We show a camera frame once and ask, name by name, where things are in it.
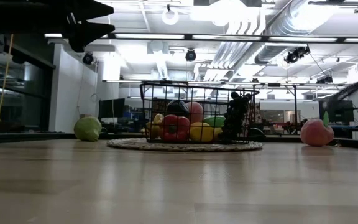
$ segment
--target round jute mat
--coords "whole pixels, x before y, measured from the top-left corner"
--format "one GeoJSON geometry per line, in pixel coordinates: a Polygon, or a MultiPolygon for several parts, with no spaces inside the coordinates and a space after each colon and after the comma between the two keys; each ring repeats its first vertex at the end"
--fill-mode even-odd
{"type": "Polygon", "coordinates": [[[145,151],[169,152],[238,152],[262,149],[262,143],[250,142],[248,144],[169,144],[148,143],[146,138],[112,139],[107,146],[119,149],[136,149],[145,151]]]}

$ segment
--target cabbage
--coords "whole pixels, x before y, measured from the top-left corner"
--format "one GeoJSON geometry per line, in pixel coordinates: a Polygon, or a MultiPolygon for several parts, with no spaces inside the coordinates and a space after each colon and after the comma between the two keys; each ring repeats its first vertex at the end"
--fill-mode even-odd
{"type": "Polygon", "coordinates": [[[97,141],[101,131],[102,124],[92,116],[81,118],[74,125],[75,137],[81,141],[97,141]]]}

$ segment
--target fruit basket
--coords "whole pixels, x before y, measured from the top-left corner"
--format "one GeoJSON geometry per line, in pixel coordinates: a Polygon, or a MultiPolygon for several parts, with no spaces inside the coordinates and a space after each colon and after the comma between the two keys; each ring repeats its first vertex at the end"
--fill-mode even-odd
{"type": "Polygon", "coordinates": [[[140,97],[149,120],[144,127],[147,142],[247,144],[258,93],[186,82],[143,83],[140,97]]]}

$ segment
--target wooden floor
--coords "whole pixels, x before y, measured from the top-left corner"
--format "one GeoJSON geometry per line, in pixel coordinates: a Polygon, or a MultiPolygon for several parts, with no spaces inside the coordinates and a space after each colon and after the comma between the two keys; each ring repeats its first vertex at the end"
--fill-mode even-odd
{"type": "Polygon", "coordinates": [[[0,144],[0,223],[358,223],[358,150],[124,151],[0,144]]]}

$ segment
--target glass wall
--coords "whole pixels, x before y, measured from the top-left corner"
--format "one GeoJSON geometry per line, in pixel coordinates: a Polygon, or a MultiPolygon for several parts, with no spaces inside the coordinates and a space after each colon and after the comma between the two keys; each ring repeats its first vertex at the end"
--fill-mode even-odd
{"type": "MultiPolygon", "coordinates": [[[[8,61],[0,54],[0,102],[8,61]]],[[[13,58],[9,62],[0,115],[0,133],[47,131],[52,70],[13,58]]]]}

